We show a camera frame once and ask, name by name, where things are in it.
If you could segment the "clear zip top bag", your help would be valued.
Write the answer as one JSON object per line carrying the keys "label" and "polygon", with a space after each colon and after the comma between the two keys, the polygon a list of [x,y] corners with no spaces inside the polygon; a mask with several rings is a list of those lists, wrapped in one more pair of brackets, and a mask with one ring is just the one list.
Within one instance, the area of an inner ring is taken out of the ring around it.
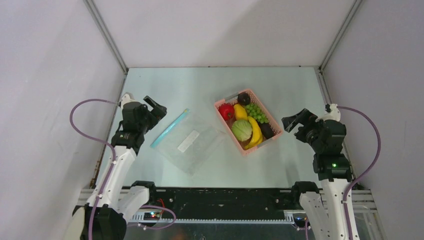
{"label": "clear zip top bag", "polygon": [[211,157],[224,137],[224,132],[186,108],[150,147],[192,177]]}

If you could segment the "green cabbage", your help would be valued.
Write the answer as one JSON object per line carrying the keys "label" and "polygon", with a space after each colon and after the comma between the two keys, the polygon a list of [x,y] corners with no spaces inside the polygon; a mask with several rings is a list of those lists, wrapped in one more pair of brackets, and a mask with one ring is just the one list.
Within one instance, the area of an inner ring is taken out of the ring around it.
{"label": "green cabbage", "polygon": [[252,137],[253,129],[248,120],[236,120],[231,126],[231,132],[239,142],[245,142]]}

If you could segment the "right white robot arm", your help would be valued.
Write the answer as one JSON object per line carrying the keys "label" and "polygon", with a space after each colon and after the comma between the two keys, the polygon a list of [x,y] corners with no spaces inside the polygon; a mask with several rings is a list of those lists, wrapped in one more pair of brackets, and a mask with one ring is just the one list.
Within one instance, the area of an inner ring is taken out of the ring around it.
{"label": "right white robot arm", "polygon": [[346,126],[340,122],[340,111],[326,107],[327,114],[318,117],[306,108],[282,118],[286,132],[298,127],[296,139],[314,151],[313,170],[322,190],[313,182],[298,181],[292,187],[291,204],[304,209],[305,228],[311,227],[317,240],[358,240],[352,203],[353,175],[349,160],[342,154]]}

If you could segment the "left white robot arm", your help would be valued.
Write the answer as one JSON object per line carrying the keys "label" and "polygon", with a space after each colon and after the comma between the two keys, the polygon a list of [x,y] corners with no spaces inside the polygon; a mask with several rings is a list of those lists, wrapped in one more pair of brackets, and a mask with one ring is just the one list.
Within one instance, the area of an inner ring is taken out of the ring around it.
{"label": "left white robot arm", "polygon": [[93,138],[109,147],[111,156],[99,185],[80,208],[84,212],[80,240],[122,240],[129,220],[138,209],[142,205],[153,208],[158,202],[156,192],[140,185],[132,186],[124,197],[120,197],[126,175],[145,141],[145,134],[167,114],[167,108],[148,95],[143,101],[136,101],[131,93],[125,93],[117,103],[122,120],[111,142]]}

